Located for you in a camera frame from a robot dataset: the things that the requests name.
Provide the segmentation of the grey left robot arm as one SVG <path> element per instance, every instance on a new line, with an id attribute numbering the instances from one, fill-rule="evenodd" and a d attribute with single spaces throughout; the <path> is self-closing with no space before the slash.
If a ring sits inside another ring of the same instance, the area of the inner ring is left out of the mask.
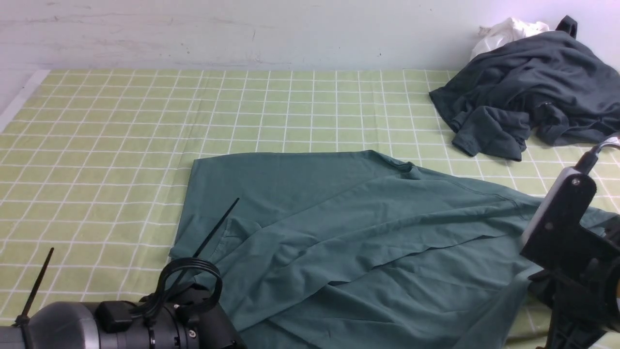
<path id="1" fill-rule="evenodd" d="M 54 302 L 23 326 L 1 327 L 3 349 L 245 349 L 239 332 L 221 305 L 183 323 L 177 312 L 209 300 L 211 291 L 184 283 L 166 300 L 155 324 L 141 319 L 126 322 L 122 331 L 107 332 L 97 316 L 102 303 Z"/>

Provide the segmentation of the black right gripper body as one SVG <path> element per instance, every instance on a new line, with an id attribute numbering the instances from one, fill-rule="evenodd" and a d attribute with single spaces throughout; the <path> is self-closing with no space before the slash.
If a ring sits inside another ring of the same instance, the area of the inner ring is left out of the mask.
<path id="1" fill-rule="evenodd" d="M 619 331 L 619 230 L 540 228 L 528 258 L 541 267 L 529 292 L 552 311 L 545 348 L 589 349 Z"/>

